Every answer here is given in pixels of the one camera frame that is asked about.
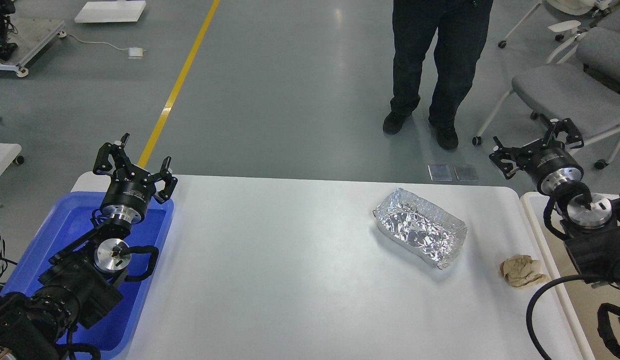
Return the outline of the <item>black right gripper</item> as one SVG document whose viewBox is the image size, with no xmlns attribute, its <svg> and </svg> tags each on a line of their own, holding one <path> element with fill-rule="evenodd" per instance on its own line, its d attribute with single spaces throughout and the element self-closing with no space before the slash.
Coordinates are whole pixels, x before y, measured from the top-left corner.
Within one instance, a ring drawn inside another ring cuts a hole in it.
<svg viewBox="0 0 620 360">
<path fill-rule="evenodd" d="M 568 145 L 571 150 L 579 150 L 585 146 L 585 141 L 570 118 L 549 119 L 545 114 L 540 114 L 540 119 L 547 128 L 541 145 L 530 143 L 525 147 L 504 146 L 494 136 L 495 147 L 490 153 L 490 161 L 507 180 L 524 167 L 524 172 L 532 179 L 537 191 L 551 196 L 564 183 L 582 181 L 583 168 L 564 147 Z M 566 135 L 565 142 L 559 141 L 561 133 Z"/>
</svg>

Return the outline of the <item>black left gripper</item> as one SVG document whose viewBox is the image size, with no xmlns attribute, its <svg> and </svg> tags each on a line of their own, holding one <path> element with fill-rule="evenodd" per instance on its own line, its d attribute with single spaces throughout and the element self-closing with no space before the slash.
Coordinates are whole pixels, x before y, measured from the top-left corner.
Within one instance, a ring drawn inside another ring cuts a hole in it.
<svg viewBox="0 0 620 360">
<path fill-rule="evenodd" d="M 92 173 L 111 177 L 100 212 L 109 218 L 138 224 L 144 220 L 151 198 L 159 204 L 168 201 L 178 179 L 170 168 L 172 157 L 167 156 L 159 171 L 151 174 L 151 182 L 143 182 L 150 173 L 145 170 L 134 171 L 134 165 L 124 150 L 129 137 L 129 133 L 124 133 L 119 141 L 104 143 L 97 151 Z M 164 188 L 156 191 L 154 184 L 158 182 L 164 182 Z"/>
</svg>

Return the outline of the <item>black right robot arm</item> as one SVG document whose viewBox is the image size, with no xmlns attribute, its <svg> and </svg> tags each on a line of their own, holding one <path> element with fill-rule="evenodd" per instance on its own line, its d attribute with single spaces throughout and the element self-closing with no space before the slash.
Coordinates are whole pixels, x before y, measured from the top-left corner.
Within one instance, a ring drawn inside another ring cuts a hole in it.
<svg viewBox="0 0 620 360">
<path fill-rule="evenodd" d="M 545 227 L 563 241 L 577 274 L 562 276 L 543 285 L 527 305 L 525 321 L 529 336 L 545 360 L 549 355 L 536 336 L 532 315 L 537 301 L 548 290 L 570 281 L 593 286 L 612 285 L 620 290 L 620 195 L 609 199 L 592 192 L 583 182 L 584 169 L 570 155 L 585 141 L 569 118 L 549 120 L 544 136 L 525 146 L 504 146 L 493 137 L 490 160 L 511 179 L 524 171 L 537 191 L 548 196 L 543 212 Z"/>
</svg>

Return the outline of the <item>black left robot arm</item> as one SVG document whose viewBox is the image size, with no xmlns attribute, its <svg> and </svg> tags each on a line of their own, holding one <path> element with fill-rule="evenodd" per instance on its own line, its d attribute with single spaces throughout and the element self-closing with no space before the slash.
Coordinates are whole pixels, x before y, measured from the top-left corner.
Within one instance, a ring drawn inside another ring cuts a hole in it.
<svg viewBox="0 0 620 360">
<path fill-rule="evenodd" d="M 133 164 L 125 153 L 129 133 L 104 143 L 93 173 L 110 183 L 92 213 L 92 228 L 49 258 L 51 266 L 31 296 L 0 295 L 0 360 L 74 360 L 86 353 L 101 358 L 93 344 L 74 342 L 79 327 L 86 330 L 104 319 L 124 296 L 122 283 L 138 283 L 154 273 L 159 249 L 153 244 L 125 242 L 132 226 L 144 221 L 148 205 L 167 202 L 178 182 L 170 156 L 157 173 Z"/>
</svg>

